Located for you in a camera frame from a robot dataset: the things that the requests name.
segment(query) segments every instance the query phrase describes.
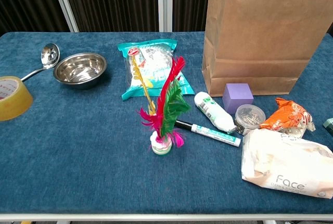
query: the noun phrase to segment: white frame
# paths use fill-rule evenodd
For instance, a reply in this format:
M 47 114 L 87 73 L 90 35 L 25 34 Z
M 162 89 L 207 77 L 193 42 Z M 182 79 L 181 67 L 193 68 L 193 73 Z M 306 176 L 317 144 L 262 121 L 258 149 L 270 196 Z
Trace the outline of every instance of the white frame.
M 333 214 L 0 214 L 0 221 L 333 220 Z
M 172 32 L 172 0 L 158 0 L 160 32 Z
M 62 13 L 65 16 L 67 25 L 71 32 L 79 32 L 76 20 L 72 11 L 72 8 L 68 0 L 58 0 L 62 9 Z

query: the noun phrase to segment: blue tablecloth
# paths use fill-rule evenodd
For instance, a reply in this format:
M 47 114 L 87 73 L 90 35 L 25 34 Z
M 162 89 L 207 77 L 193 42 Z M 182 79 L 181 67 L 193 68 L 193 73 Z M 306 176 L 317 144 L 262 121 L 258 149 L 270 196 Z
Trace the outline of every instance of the blue tablecloth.
M 151 132 L 137 110 L 144 97 L 121 100 L 125 66 L 117 44 L 157 38 L 178 40 L 184 75 L 206 91 L 201 73 L 203 32 L 7 33 L 0 38 L 0 76 L 23 77 L 41 66 L 40 52 L 56 43 L 61 59 L 103 55 L 108 68 L 98 86 L 73 90 L 46 70 L 25 82 L 34 103 L 22 116 L 0 122 L 0 213 L 333 214 L 333 200 L 263 189 L 243 181 L 239 148 L 183 131 L 182 148 L 163 157 L 149 149 Z M 326 35 L 296 86 L 283 98 L 303 105 L 317 130 L 305 139 L 333 150 L 322 123 L 333 117 L 333 38 Z M 267 116 L 275 96 L 256 96 Z M 182 120 L 214 129 L 192 109 Z M 216 98 L 222 104 L 222 98 Z

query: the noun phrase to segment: background wall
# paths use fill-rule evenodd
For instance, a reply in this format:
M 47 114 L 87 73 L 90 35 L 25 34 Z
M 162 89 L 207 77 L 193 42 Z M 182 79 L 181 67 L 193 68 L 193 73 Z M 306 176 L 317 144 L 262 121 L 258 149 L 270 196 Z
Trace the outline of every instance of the background wall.
M 161 31 L 163 6 L 164 12 L 172 10 L 170 30 L 204 31 L 208 0 L 166 1 L 68 0 L 68 5 L 81 32 Z M 62 0 L 0 0 L 0 36 L 10 31 L 68 32 L 72 28 L 62 7 Z M 333 26 L 329 32 L 333 36 Z

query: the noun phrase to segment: clear plastic container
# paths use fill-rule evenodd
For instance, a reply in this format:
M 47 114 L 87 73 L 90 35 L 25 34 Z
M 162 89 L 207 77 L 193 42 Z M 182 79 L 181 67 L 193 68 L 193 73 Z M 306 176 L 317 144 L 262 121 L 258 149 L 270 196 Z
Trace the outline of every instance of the clear plastic container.
M 253 129 L 258 129 L 259 124 L 266 120 L 264 111 L 257 106 L 244 104 L 238 107 L 236 114 L 237 132 L 246 135 Z

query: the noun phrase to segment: white plastic package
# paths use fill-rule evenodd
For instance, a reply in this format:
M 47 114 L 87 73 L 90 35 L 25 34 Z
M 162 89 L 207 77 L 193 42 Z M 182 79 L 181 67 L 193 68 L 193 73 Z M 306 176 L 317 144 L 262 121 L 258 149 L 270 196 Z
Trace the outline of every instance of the white plastic package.
M 242 179 L 263 188 L 333 197 L 333 153 L 324 145 L 267 129 L 243 139 Z
M 217 104 L 206 92 L 199 92 L 196 94 L 194 97 L 194 103 L 219 130 L 229 134 L 237 129 L 231 115 Z

